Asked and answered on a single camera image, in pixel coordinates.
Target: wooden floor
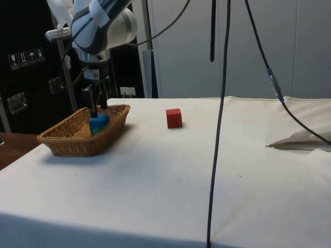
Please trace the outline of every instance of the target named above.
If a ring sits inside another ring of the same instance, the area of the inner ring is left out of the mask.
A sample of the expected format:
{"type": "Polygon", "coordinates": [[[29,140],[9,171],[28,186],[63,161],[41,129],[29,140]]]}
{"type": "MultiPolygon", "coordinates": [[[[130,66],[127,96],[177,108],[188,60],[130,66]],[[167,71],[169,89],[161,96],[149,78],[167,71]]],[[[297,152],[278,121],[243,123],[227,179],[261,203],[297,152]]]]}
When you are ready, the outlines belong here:
{"type": "Polygon", "coordinates": [[[0,171],[39,145],[37,135],[0,133],[0,171]]]}

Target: red cube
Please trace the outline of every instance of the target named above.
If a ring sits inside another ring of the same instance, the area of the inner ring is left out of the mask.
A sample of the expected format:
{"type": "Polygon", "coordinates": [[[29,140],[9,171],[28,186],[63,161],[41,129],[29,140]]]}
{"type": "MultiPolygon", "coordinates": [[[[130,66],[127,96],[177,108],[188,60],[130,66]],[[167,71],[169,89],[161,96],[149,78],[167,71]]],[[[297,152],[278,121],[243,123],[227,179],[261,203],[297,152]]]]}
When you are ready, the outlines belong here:
{"type": "Polygon", "coordinates": [[[183,127],[182,113],[180,109],[166,110],[168,128],[181,128],[183,127]]]}

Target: white wall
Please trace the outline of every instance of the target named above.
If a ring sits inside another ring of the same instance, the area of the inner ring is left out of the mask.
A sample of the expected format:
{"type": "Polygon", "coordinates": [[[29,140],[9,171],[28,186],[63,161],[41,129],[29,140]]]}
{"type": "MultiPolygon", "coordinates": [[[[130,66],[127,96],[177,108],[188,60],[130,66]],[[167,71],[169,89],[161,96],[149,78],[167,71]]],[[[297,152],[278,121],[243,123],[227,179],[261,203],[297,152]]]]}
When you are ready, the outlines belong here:
{"type": "MultiPolygon", "coordinates": [[[[149,0],[152,35],[185,2],[149,0]]],[[[283,94],[331,98],[331,1],[251,0],[250,5],[283,94]]],[[[179,22],[154,40],[161,97],[219,96],[225,0],[218,1],[218,12],[214,63],[209,61],[211,1],[192,0],[179,22]]],[[[274,98],[243,0],[232,0],[231,15],[227,95],[274,98]]]]}

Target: black cable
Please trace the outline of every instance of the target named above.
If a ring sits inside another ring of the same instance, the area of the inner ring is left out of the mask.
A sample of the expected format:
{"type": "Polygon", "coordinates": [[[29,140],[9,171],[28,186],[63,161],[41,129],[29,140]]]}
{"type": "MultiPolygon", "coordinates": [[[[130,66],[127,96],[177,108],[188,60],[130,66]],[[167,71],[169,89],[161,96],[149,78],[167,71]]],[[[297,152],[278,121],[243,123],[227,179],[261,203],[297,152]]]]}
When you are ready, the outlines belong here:
{"type": "Polygon", "coordinates": [[[315,133],[314,131],[312,131],[310,128],[308,128],[306,125],[304,125],[298,118],[296,118],[292,112],[289,110],[289,108],[286,106],[285,102],[284,102],[284,98],[283,98],[283,95],[281,93],[281,90],[280,90],[280,87],[277,83],[277,80],[275,78],[275,76],[273,75],[273,72],[271,70],[271,68],[269,67],[269,64],[268,64],[268,61],[264,55],[264,51],[263,51],[263,48],[262,48],[262,45],[261,45],[261,42],[260,42],[260,38],[259,38],[259,34],[257,32],[257,28],[255,26],[255,22],[254,22],[254,19],[253,19],[253,15],[252,15],[252,12],[250,10],[250,6],[249,6],[249,3],[248,3],[248,0],[245,0],[245,4],[246,4],[246,7],[247,7],[247,11],[248,11],[248,14],[249,14],[249,19],[251,21],[251,24],[252,24],[252,27],[253,27],[253,30],[254,30],[254,34],[255,34],[255,38],[258,42],[258,46],[259,46],[259,49],[260,49],[260,52],[261,52],[261,55],[262,55],[262,58],[263,58],[263,61],[265,63],[265,67],[268,71],[268,74],[269,74],[269,78],[273,84],[273,87],[274,87],[274,90],[277,94],[277,97],[279,99],[279,101],[281,102],[283,108],[285,109],[285,111],[293,118],[293,120],[295,120],[301,127],[303,127],[304,129],[306,129],[309,133],[311,133],[312,135],[316,136],[317,138],[319,138],[320,140],[324,141],[325,143],[327,143],[328,145],[331,145],[331,142],[328,141],[326,138],[322,137],[321,135],[315,133]]]}
{"type": "Polygon", "coordinates": [[[212,30],[210,38],[210,60],[215,60],[215,38],[216,38],[216,0],[212,0],[212,30]]]}
{"type": "Polygon", "coordinates": [[[211,183],[210,183],[209,210],[208,210],[208,223],[207,223],[207,248],[210,248],[211,245],[212,245],[211,242],[210,242],[210,231],[211,231],[211,227],[212,227],[214,186],[215,186],[215,176],[216,176],[216,166],[217,166],[217,158],[218,158],[219,139],[220,139],[221,123],[222,123],[222,115],[223,115],[223,107],[224,107],[225,84],[226,84],[226,81],[227,81],[228,44],[229,44],[229,34],[230,34],[230,15],[231,15],[231,0],[228,0],[227,29],[225,31],[224,56],[223,56],[223,77],[222,77],[222,89],[221,89],[221,103],[220,103],[219,113],[218,113],[216,141],[215,141],[215,153],[214,153],[214,162],[213,162],[213,172],[212,172],[212,180],[211,180],[211,183]]]}
{"type": "Polygon", "coordinates": [[[306,129],[308,132],[310,132],[311,134],[313,134],[314,136],[316,136],[317,138],[319,138],[320,140],[324,141],[325,143],[327,143],[328,145],[331,145],[331,142],[328,141],[326,138],[323,138],[321,135],[319,135],[318,133],[315,133],[314,131],[312,131],[311,129],[309,129],[307,126],[305,126],[300,120],[298,120],[298,118],[296,118],[292,112],[288,109],[288,107],[286,106],[286,104],[284,103],[284,101],[281,101],[281,104],[283,105],[284,109],[286,110],[286,112],[304,129],[306,129]]]}
{"type": "Polygon", "coordinates": [[[176,19],[170,23],[166,28],[164,28],[161,32],[159,32],[158,34],[148,38],[147,40],[145,41],[142,41],[142,42],[139,42],[137,44],[132,44],[132,43],[129,43],[129,44],[125,44],[125,45],[130,45],[130,46],[136,46],[136,45],[142,45],[142,44],[145,44],[147,42],[150,42],[151,40],[154,40],[155,38],[159,37],[160,35],[162,35],[165,31],[167,31],[169,28],[171,28],[181,17],[182,15],[184,14],[185,10],[187,9],[189,3],[190,3],[191,0],[187,0],[186,1],[186,4],[185,6],[183,7],[183,9],[181,10],[181,12],[179,13],[179,15],[176,17],[176,19]]]}
{"type": "Polygon", "coordinates": [[[77,31],[77,33],[71,38],[65,52],[64,52],[64,55],[61,59],[61,66],[59,68],[59,81],[62,82],[62,72],[63,72],[63,65],[64,65],[64,62],[66,60],[66,56],[69,54],[69,51],[70,49],[72,48],[72,43],[74,42],[74,40],[77,38],[77,36],[81,33],[81,31],[83,31],[84,28],[86,28],[86,26],[88,26],[88,24],[92,21],[92,18],[88,19],[86,21],[86,23],[81,26],[81,28],[77,31]]]}
{"type": "Polygon", "coordinates": [[[248,14],[249,14],[249,19],[250,19],[250,22],[252,23],[254,34],[255,34],[255,38],[256,38],[256,40],[258,42],[258,46],[259,46],[260,53],[262,55],[262,58],[263,58],[265,67],[266,68],[270,68],[269,67],[269,64],[268,64],[268,61],[267,61],[267,59],[265,57],[265,54],[264,54],[264,51],[263,51],[263,48],[262,48],[262,45],[261,45],[261,42],[260,42],[260,37],[259,37],[258,31],[257,31],[257,27],[255,26],[255,21],[254,21],[253,15],[252,15],[252,11],[250,10],[250,6],[249,6],[247,0],[245,0],[245,4],[246,4],[246,7],[247,7],[247,11],[248,11],[248,14]]]}

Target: blue block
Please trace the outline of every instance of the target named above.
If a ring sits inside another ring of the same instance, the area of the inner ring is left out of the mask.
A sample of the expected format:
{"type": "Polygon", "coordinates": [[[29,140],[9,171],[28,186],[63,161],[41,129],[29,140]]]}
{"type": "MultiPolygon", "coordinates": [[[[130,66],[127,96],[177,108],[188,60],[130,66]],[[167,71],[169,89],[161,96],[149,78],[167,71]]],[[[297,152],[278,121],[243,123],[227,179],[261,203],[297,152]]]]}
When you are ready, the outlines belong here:
{"type": "Polygon", "coordinates": [[[109,123],[109,116],[105,114],[98,114],[97,118],[90,118],[89,119],[89,130],[91,134],[94,136],[98,132],[100,132],[105,126],[109,123]]]}

